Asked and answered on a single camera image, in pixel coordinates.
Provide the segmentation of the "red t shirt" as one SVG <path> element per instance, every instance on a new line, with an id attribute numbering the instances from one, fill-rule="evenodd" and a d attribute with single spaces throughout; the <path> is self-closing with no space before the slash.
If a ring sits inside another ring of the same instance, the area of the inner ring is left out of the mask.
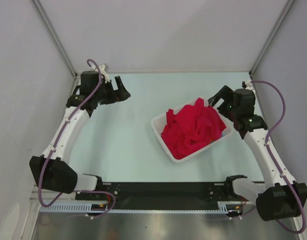
<path id="1" fill-rule="evenodd" d="M 176 160 L 181 160 L 208 146 L 211 138 L 222 134 L 226 125 L 217 111 L 205 106 L 198 98 L 194 104 L 186 104 L 175 114 L 166 112 L 166 125 L 161 138 Z"/>

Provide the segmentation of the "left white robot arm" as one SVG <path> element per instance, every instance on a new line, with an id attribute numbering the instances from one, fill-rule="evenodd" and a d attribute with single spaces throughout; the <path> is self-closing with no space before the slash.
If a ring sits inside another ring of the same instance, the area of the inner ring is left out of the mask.
<path id="1" fill-rule="evenodd" d="M 93 111 L 101 105 L 122 102 L 131 97 L 120 76 L 115 76 L 117 89 L 104 73 L 84 71 L 80 84 L 66 103 L 63 120 L 51 143 L 40 156 L 33 156 L 29 167 L 36 185 L 44 190 L 70 194 L 86 191 L 93 200 L 100 199 L 104 187 L 100 177 L 78 173 L 69 165 L 75 142 Z"/>

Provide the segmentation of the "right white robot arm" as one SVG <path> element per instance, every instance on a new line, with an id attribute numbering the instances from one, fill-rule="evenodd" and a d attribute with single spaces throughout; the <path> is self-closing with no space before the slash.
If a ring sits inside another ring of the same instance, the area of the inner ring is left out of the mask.
<path id="1" fill-rule="evenodd" d="M 254 91 L 251 86 L 232 90 L 225 85 L 208 99 L 212 107 L 223 100 L 217 107 L 218 113 L 233 122 L 234 129 L 252 151 L 264 179 L 261 187 L 243 175 L 229 176 L 224 195 L 230 201 L 242 196 L 252 202 L 264 221 L 303 217 L 307 186 L 296 181 L 274 149 L 264 119 L 254 113 Z"/>

